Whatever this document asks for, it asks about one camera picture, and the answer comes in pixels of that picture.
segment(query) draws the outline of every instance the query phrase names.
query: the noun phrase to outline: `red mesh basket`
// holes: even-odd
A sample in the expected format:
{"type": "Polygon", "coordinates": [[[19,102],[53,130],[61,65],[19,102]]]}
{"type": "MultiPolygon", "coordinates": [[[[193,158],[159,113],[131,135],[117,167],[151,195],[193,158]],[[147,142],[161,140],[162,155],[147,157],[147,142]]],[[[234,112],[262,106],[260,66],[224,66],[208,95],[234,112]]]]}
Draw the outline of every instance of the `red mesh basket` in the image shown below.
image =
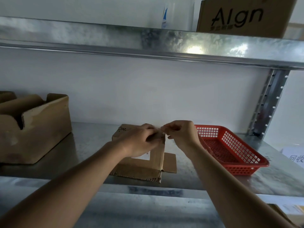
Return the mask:
{"type": "Polygon", "coordinates": [[[269,166],[266,158],[223,126],[195,125],[200,142],[232,175],[252,175],[269,166]]]}

